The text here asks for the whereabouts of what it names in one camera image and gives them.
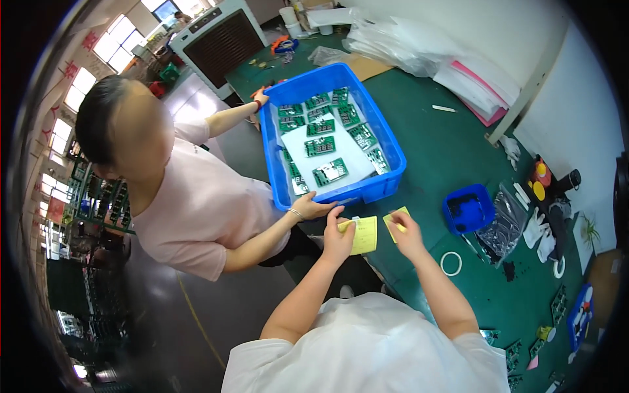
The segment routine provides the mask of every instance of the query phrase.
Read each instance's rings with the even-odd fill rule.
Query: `person in background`
[[[215,281],[223,272],[273,267],[321,250],[300,229],[336,204],[310,192],[283,212],[270,186],[236,173],[198,147],[256,113],[269,99],[173,123],[142,83],[110,75],[86,94],[75,132],[102,179],[124,179],[132,229],[158,262]]]
[[[192,20],[192,18],[184,13],[182,13],[181,11],[177,11],[174,14],[175,18],[179,19],[180,21],[183,22],[184,26],[187,25],[188,23],[190,23],[190,21]]]
[[[352,249],[355,224],[339,233],[342,211],[328,214],[321,258],[276,307],[260,339],[231,350],[222,392],[508,393],[504,350],[480,335],[469,303],[405,213],[393,213],[389,229],[417,270],[437,326],[376,292],[321,304]]]

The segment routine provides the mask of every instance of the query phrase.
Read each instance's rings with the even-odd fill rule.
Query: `clear plastic bag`
[[[502,184],[496,194],[494,207],[494,221],[477,230],[475,234],[489,256],[490,263],[498,268],[518,244],[528,216]]]
[[[324,65],[342,62],[350,54],[339,49],[328,47],[316,47],[313,53],[308,56],[308,60],[314,65],[323,67]]]
[[[350,11],[352,29],[343,40],[350,52],[399,67],[416,77],[434,77],[442,61],[464,54],[437,28],[404,18],[371,18],[363,9]]]

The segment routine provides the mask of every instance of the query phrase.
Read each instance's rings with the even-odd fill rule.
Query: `black hair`
[[[113,146],[108,133],[109,118],[125,95],[127,80],[120,75],[106,76],[92,86],[79,106],[74,131],[81,152],[92,163],[113,163]]]

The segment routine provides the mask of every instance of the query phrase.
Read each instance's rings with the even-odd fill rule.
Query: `green workbench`
[[[270,63],[275,68],[260,71],[247,60],[227,76],[227,81],[248,102],[251,101],[249,95],[269,80],[289,79],[314,69],[307,57],[317,46],[342,49],[341,36],[316,37],[300,41],[294,60],[285,67],[276,60]],[[264,61],[272,56],[265,48],[253,58]],[[473,183],[484,184],[492,196],[498,191],[500,182],[513,192],[513,181],[524,184],[533,162],[531,156],[520,146],[520,170],[515,172],[504,150],[492,147],[484,138],[484,134],[491,132],[497,123],[486,128],[454,94],[429,78],[417,78],[392,69],[367,79],[363,85],[395,134],[407,166],[395,195],[370,204],[350,206],[345,215],[381,218],[389,211],[406,206],[421,226],[425,246],[436,261],[447,251],[459,253],[463,266],[457,276],[451,277],[452,282],[472,305],[482,328],[502,331],[496,346],[504,348],[518,338],[522,339],[525,350],[520,355],[517,369],[517,374],[521,374],[529,361],[528,347],[535,341],[535,330],[542,323],[550,324],[550,302],[561,282],[567,286],[568,305],[579,292],[581,266],[572,226],[569,226],[564,252],[566,271],[561,280],[553,277],[552,263],[540,263],[535,250],[529,250],[521,241],[507,258],[514,262],[516,272],[516,279],[507,282],[501,268],[496,269],[479,260],[462,239],[448,232],[442,201],[450,192]],[[435,110],[432,105],[454,108],[457,112]],[[380,271],[389,288],[404,302],[434,321],[414,267],[399,253],[382,219],[378,221],[378,232],[377,250],[367,255],[369,263]],[[473,236],[468,239],[477,245]],[[454,271],[456,258],[446,261],[446,270]],[[540,358],[551,353],[559,363],[565,364],[570,350],[567,329],[564,321],[561,323],[555,341],[542,349]],[[549,385],[546,378],[551,371],[561,371],[553,367],[547,360],[540,360],[537,369],[527,372],[527,375],[537,374],[536,382],[526,377],[520,386],[529,385],[535,387],[535,391],[546,389]],[[520,386],[521,391],[529,391]]]

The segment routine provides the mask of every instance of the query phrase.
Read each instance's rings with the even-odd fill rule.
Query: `yellow floor line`
[[[181,280],[181,277],[179,276],[179,273],[177,273],[177,280],[179,280],[179,286],[181,287],[181,291],[184,293],[184,296],[186,297],[186,302],[188,303],[188,307],[190,308],[190,312],[192,313],[192,317],[197,322],[197,326],[199,327],[199,330],[201,330],[201,334],[203,334],[203,338],[205,339],[205,342],[208,343],[209,348],[212,350],[212,353],[214,353],[214,357],[216,357],[216,359],[218,360],[218,363],[221,365],[221,367],[223,367],[223,370],[224,370],[225,369],[225,363],[223,362],[223,359],[221,359],[221,357],[218,354],[218,351],[216,350],[216,348],[214,348],[214,345],[212,345],[212,341],[209,340],[208,334],[205,333],[205,329],[203,329],[203,326],[201,325],[201,321],[199,320],[199,317],[197,317],[196,312],[194,311],[194,307],[192,306],[192,302],[190,301],[190,297],[188,297],[188,293],[186,292],[186,288],[184,287],[184,283]]]

